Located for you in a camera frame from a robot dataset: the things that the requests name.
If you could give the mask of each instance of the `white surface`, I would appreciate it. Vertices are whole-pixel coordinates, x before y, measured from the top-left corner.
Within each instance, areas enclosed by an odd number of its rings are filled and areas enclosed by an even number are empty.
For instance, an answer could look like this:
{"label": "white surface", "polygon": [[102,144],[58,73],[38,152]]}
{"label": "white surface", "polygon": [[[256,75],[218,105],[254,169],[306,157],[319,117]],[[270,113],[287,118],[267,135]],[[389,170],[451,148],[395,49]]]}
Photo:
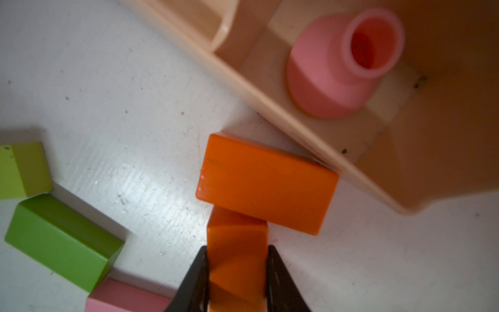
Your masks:
{"label": "white surface", "polygon": [[[114,0],[0,0],[0,139],[42,140],[56,195],[126,236],[114,277],[173,294],[206,242],[194,193],[226,128],[303,152]],[[0,202],[2,237],[15,204]],[[498,206],[408,218],[340,181],[318,237],[270,225],[270,242],[314,312],[499,311]],[[82,312],[86,295],[0,242],[0,311]]]}

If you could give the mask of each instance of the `cup opening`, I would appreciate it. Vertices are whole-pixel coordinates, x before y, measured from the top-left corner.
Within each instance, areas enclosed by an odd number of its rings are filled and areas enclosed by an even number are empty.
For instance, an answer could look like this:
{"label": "cup opening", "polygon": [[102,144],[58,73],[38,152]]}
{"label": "cup opening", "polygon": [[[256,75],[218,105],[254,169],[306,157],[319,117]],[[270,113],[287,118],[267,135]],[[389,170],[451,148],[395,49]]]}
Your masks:
{"label": "cup opening", "polygon": [[391,23],[380,17],[372,17],[357,26],[350,49],[359,66],[380,69],[393,57],[396,41],[397,36]]}

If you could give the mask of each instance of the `wooden tray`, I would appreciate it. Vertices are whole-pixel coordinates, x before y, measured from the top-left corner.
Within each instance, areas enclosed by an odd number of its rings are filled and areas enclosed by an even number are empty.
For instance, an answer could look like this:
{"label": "wooden tray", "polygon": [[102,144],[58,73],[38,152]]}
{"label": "wooden tray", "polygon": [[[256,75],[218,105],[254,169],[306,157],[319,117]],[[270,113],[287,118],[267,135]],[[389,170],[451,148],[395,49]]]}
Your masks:
{"label": "wooden tray", "polygon": [[[499,5],[464,0],[124,0],[342,177],[410,215],[499,186]],[[359,112],[296,108],[284,67],[329,13],[384,6],[406,28],[403,60]]]}

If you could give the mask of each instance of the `scratch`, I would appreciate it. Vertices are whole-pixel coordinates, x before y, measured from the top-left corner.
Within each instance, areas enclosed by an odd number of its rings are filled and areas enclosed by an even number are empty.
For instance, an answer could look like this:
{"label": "scratch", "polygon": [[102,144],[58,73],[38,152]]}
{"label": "scratch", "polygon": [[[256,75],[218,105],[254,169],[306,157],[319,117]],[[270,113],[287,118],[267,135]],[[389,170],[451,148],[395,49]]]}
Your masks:
{"label": "scratch", "polygon": [[28,307],[30,311],[35,311],[36,309],[44,309],[44,310],[59,310],[59,308],[51,308],[51,307],[44,307],[44,306],[34,306],[30,305]]}
{"label": "scratch", "polygon": [[161,231],[158,233],[158,237],[159,237],[159,236],[160,236],[160,235],[161,235],[161,234],[165,231],[165,229],[166,229],[166,228],[167,228],[167,226],[165,226],[165,227],[163,227],[163,228],[161,229]]}
{"label": "scratch", "polygon": [[189,80],[187,80],[186,88],[189,86],[189,83],[191,83],[192,76],[189,77]]}
{"label": "scratch", "polygon": [[198,156],[199,156],[199,168],[201,168],[201,145],[199,143],[200,140],[200,134],[199,134],[199,124],[196,124],[196,127],[198,129]]}

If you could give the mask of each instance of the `orange block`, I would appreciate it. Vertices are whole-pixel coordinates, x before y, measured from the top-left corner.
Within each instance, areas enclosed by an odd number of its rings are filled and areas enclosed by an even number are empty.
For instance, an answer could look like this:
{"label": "orange block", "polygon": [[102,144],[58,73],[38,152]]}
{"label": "orange block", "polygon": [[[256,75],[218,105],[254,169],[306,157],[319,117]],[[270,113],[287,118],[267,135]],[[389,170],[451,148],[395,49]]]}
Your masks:
{"label": "orange block", "polygon": [[265,311],[267,234],[263,220],[213,208],[207,227],[211,311]]}
{"label": "orange block", "polygon": [[317,235],[337,182],[318,163],[221,132],[208,140],[196,197]]}

